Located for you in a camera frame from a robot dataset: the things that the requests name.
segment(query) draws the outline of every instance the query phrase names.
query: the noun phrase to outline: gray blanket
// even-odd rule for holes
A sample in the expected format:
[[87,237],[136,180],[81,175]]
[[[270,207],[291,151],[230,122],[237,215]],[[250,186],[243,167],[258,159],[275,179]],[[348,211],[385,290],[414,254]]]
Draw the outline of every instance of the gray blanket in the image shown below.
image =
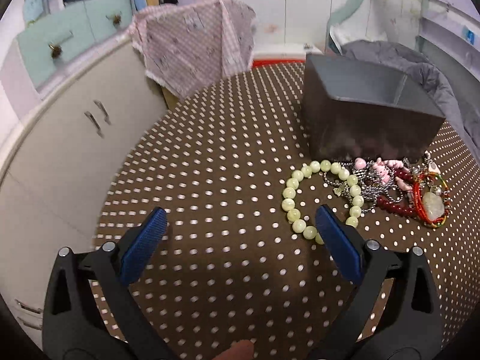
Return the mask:
[[399,43],[366,40],[345,44],[342,52],[350,59],[375,62],[407,73],[435,101],[480,164],[480,117],[473,108],[465,109],[466,104],[462,105],[462,116],[447,78],[427,57]]

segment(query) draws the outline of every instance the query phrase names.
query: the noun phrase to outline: pink plaid cloth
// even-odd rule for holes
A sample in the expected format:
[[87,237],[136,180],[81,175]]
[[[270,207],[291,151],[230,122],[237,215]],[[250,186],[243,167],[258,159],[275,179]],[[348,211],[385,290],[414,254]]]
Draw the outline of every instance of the pink plaid cloth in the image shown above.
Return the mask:
[[255,12],[237,0],[146,7],[128,31],[146,75],[180,99],[251,68]]

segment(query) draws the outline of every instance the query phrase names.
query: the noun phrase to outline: table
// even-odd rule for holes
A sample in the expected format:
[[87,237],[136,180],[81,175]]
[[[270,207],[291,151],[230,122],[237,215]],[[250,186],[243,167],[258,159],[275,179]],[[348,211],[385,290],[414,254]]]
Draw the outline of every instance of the table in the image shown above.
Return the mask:
[[[302,86],[303,64],[278,64],[204,88],[143,135],[111,184],[96,247],[120,239],[155,206],[169,213],[168,235],[130,290],[182,359],[211,359],[251,339],[255,356],[301,360],[352,291],[327,249],[292,233],[280,207],[291,171],[311,161]],[[480,169],[448,123],[430,151],[452,191],[446,226],[432,230],[377,209],[358,231],[391,249],[423,248],[446,343],[479,300]],[[320,175],[302,181],[295,201],[307,222],[323,203],[341,220],[348,212]],[[390,285],[363,338],[375,330]],[[122,338],[101,289],[92,288],[105,324]]]

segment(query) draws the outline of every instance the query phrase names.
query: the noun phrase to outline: light green bead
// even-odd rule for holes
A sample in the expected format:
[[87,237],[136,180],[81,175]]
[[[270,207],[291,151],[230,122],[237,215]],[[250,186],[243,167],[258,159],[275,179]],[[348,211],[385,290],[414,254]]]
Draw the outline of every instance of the light green bead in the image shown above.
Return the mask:
[[334,162],[332,166],[330,166],[330,171],[335,175],[337,175],[340,170],[342,170],[342,165],[340,165],[338,162]]
[[283,192],[282,192],[282,196],[285,198],[285,199],[293,199],[295,197],[297,193],[295,192],[295,190],[293,188],[290,188],[290,187],[286,187]]
[[349,192],[350,192],[350,196],[351,196],[352,198],[354,198],[355,196],[358,196],[358,195],[360,195],[360,194],[362,193],[362,189],[361,189],[358,185],[352,185],[352,186],[350,187]]
[[350,216],[354,216],[355,218],[358,218],[361,213],[362,213],[362,209],[359,206],[352,206],[350,208]]
[[318,161],[310,162],[310,168],[313,173],[320,172],[320,163]]
[[302,166],[301,172],[308,179],[311,176],[311,173],[312,173],[311,166],[309,166],[309,165]]
[[282,201],[283,211],[289,212],[295,208],[295,202],[293,199],[287,198]]
[[350,172],[347,168],[341,168],[338,173],[338,178],[342,181],[345,181],[350,176]]
[[325,245],[325,242],[323,241],[320,233],[317,233],[317,235],[315,236],[315,242],[319,245]]
[[352,203],[354,206],[361,207],[365,203],[365,200],[363,199],[362,195],[358,195],[353,198]]
[[293,188],[294,190],[296,190],[299,187],[299,185],[300,183],[296,178],[289,178],[286,181],[286,186],[289,188]]
[[306,227],[307,223],[303,219],[297,219],[292,225],[292,230],[295,233],[303,233]]
[[317,235],[317,229],[315,226],[307,226],[303,231],[303,237],[305,239],[314,239]]
[[346,183],[351,187],[352,185],[357,185],[359,183],[359,178],[355,175],[350,175],[346,178]]
[[322,162],[320,162],[320,169],[322,172],[328,172],[331,166],[332,164],[328,160],[323,160]]
[[301,170],[294,170],[292,172],[292,179],[296,179],[298,182],[301,182],[303,180],[303,173]]
[[297,210],[296,208],[286,213],[286,218],[289,220],[290,223],[293,223],[297,219],[300,219],[301,216],[302,214],[300,214],[300,210]]
[[354,216],[350,216],[345,221],[345,224],[349,225],[349,226],[357,227],[359,225],[359,220],[357,218],[355,218]]

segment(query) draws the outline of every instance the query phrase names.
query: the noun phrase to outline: black box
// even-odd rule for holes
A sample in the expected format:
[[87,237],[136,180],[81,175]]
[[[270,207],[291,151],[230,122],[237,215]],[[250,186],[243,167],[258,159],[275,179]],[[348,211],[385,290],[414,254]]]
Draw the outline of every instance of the black box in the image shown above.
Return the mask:
[[301,102],[312,159],[417,162],[445,122],[407,74],[342,56],[307,55]]

